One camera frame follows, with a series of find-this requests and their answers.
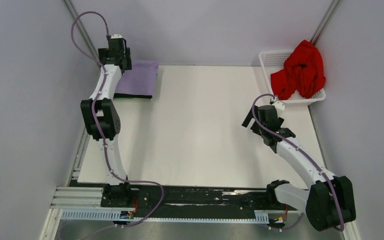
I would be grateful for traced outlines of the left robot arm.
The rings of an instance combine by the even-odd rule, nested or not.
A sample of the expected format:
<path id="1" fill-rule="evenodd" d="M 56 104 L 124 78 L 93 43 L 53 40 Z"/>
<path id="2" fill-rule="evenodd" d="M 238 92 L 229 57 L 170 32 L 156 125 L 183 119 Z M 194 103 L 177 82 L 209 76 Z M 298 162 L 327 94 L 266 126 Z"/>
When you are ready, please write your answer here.
<path id="1" fill-rule="evenodd" d="M 120 35 L 107 37 L 107 48 L 98 50 L 100 76 L 89 99 L 82 100 L 80 109 L 87 133 L 98 145 L 106 174 L 100 205 L 126 207 L 133 193 L 123 167 L 119 150 L 121 120 L 113 99 L 118 82 L 132 61 L 127 41 Z"/>

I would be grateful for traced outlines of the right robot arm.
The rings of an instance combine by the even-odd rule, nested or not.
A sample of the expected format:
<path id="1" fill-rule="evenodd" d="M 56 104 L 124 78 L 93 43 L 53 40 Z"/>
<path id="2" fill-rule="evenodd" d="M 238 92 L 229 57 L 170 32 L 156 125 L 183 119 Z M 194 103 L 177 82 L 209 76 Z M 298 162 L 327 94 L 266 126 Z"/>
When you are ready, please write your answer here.
<path id="1" fill-rule="evenodd" d="M 266 204 L 272 209 L 286 204 L 299 210 L 319 232 L 339 229 L 355 221 L 357 213 L 351 180 L 346 176 L 337 176 L 315 162 L 296 135 L 282 126 L 283 122 L 274 105 L 253 105 L 242 123 L 283 158 L 307 186 L 304 190 L 287 180 L 272 181 L 267 185 Z"/>

